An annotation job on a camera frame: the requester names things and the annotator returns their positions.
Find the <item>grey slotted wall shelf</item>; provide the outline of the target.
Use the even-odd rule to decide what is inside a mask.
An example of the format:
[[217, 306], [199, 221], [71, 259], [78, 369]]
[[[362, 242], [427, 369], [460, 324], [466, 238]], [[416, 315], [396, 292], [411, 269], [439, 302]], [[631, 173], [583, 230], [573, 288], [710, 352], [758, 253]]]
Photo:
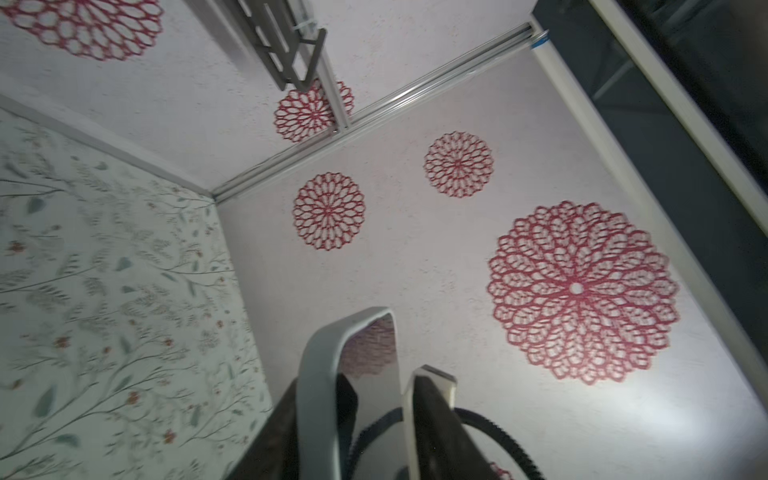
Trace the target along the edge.
[[247, 44], [277, 87], [306, 93], [318, 77], [327, 30], [316, 26], [301, 1], [225, 1]]

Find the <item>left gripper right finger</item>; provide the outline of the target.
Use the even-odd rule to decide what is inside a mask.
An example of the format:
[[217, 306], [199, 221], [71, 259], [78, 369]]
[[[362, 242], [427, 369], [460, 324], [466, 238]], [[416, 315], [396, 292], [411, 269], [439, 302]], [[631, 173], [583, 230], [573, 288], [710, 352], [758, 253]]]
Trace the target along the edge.
[[421, 479], [497, 479], [434, 382], [414, 381], [413, 413]]

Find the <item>grey phone case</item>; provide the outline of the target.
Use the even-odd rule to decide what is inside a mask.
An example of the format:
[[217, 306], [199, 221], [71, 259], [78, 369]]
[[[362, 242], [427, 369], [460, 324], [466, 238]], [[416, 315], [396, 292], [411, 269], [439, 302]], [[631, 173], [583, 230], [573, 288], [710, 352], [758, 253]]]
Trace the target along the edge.
[[296, 380], [301, 479], [407, 473], [395, 317], [369, 307], [319, 329]]

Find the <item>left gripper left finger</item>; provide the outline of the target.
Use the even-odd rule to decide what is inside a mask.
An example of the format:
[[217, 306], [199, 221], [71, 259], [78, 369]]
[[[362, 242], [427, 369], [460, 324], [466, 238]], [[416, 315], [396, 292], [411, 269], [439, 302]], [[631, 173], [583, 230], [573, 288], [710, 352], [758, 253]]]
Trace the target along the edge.
[[296, 383], [289, 385], [227, 480], [299, 478]]

